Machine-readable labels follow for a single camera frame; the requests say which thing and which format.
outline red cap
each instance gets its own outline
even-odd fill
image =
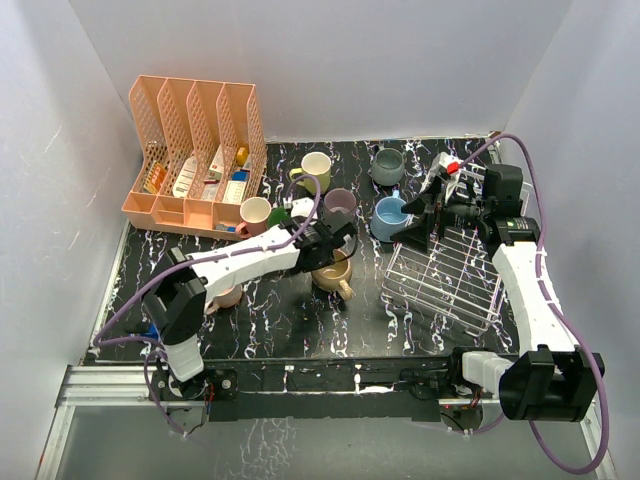
[[[458,162],[453,162],[453,163],[450,163],[449,165],[447,165],[447,173],[449,175],[453,175],[458,170],[460,170],[460,164]]]

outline white wire rack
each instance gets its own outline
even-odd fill
[[[466,196],[468,178],[474,180],[474,190],[480,195],[484,167],[472,164],[462,171],[457,187],[461,196]],[[530,191],[531,185],[525,183],[523,212]],[[396,245],[382,295],[400,307],[441,315],[462,325],[469,335],[480,336],[501,320],[505,293],[477,232],[448,228],[445,238],[431,236],[428,254]]]

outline tan mug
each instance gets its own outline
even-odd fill
[[[242,285],[236,285],[214,297],[213,301],[207,306],[205,313],[207,315],[218,311],[220,308],[231,308],[242,299]]]
[[[266,198],[252,197],[240,205],[242,223],[236,227],[240,238],[256,237],[267,231],[267,219],[271,214],[271,204]]]
[[[336,263],[311,272],[313,283],[327,292],[338,292],[345,301],[353,298],[353,290],[349,286],[351,260],[345,260],[346,257],[347,254],[342,250],[334,250],[333,258]]]
[[[289,172],[289,178],[293,180],[298,175],[306,173],[312,175],[320,182],[320,191],[325,193],[331,182],[331,159],[322,152],[307,153],[300,164],[302,168],[294,168]],[[304,188],[315,195],[316,185],[310,178],[304,179]]]

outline marble pattern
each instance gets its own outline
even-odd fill
[[[326,293],[312,284],[310,274],[291,276],[277,273],[244,285],[241,303],[203,317],[201,352],[205,359],[376,357],[400,355],[446,355],[456,345],[487,346],[498,352],[517,352],[518,341],[512,315],[505,302],[502,320],[479,339],[459,334],[452,322],[393,305],[381,299],[385,268],[393,251],[370,236],[369,219],[375,203],[391,188],[375,185],[369,177],[374,145],[396,148],[405,154],[407,172],[400,184],[402,196],[420,191],[431,159],[440,151],[468,156],[481,139],[393,140],[383,142],[328,142],[270,144],[261,195],[280,204],[289,185],[287,172],[299,166],[312,151],[327,153],[332,161],[331,187],[344,187],[358,198],[357,226],[359,251],[352,259],[350,282],[356,296],[345,303],[335,293]],[[490,161],[488,154],[481,162]],[[305,192],[301,188],[299,195]],[[151,271],[168,249],[179,246],[185,253],[206,251],[225,242],[138,230],[130,227],[124,254],[113,285],[108,316],[147,281]],[[484,265],[480,262],[478,270]],[[140,305],[135,306],[108,335],[121,336],[140,322],[146,322]],[[142,361],[143,345],[89,350],[85,363],[95,361]]]

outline dish rack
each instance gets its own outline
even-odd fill
[[[466,180],[482,193],[484,167],[470,164],[461,171],[457,192],[466,197]],[[523,213],[531,185],[522,188]],[[477,232],[448,228],[445,237],[429,239],[429,254],[397,244],[382,282],[382,295],[398,306],[441,316],[478,337],[501,321],[505,299],[500,275],[488,259]]]
[[[122,211],[137,228],[239,240],[240,203],[256,196],[267,163],[255,85],[140,76],[129,93],[143,164]],[[231,203],[224,194],[237,171],[236,152],[249,151],[244,192]],[[221,149],[224,173],[212,199],[202,199],[204,179]],[[195,156],[184,198],[172,195],[185,161]],[[156,194],[145,182],[156,164],[166,175]]]

